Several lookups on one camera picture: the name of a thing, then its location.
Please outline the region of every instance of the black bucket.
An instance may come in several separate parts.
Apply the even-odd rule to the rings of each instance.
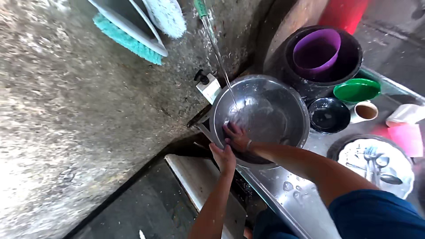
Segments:
[[[309,26],[292,33],[280,46],[267,65],[264,73],[273,76],[297,90],[306,104],[313,100],[332,95],[336,85],[351,79],[360,70],[363,61],[363,52],[358,41],[349,33],[335,29],[341,36],[341,47],[338,58],[332,67],[328,78],[307,80],[295,73],[293,52],[295,45],[306,35],[327,26]]]

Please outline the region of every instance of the purple plastic bowl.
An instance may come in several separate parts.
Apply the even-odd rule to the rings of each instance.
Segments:
[[[322,29],[308,34],[294,48],[296,72],[308,80],[327,77],[340,46],[341,36],[336,30]]]

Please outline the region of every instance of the green plate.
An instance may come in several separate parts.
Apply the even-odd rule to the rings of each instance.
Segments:
[[[381,93],[381,85],[373,80],[355,78],[335,86],[334,95],[348,103],[371,100]]]

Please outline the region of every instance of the white brush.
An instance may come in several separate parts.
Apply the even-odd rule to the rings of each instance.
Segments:
[[[171,38],[180,38],[186,21],[177,0],[143,0],[152,23]]]

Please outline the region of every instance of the water stream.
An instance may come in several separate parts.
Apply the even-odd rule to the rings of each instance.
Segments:
[[[233,90],[232,90],[232,87],[230,86],[230,81],[227,76],[226,69],[224,68],[223,58],[221,58],[220,51],[218,50],[217,40],[215,38],[213,28],[211,27],[211,23],[208,20],[208,16],[201,17],[201,20],[202,20],[202,24],[204,25],[204,28],[206,29],[208,33],[208,37],[210,38],[212,48],[214,49],[214,52],[215,52],[215,57],[217,58],[218,64],[220,65],[221,71],[223,72],[227,87],[229,87],[230,96],[232,97],[236,110],[239,112],[238,105],[236,104],[236,101],[235,101],[235,95],[233,94]]]

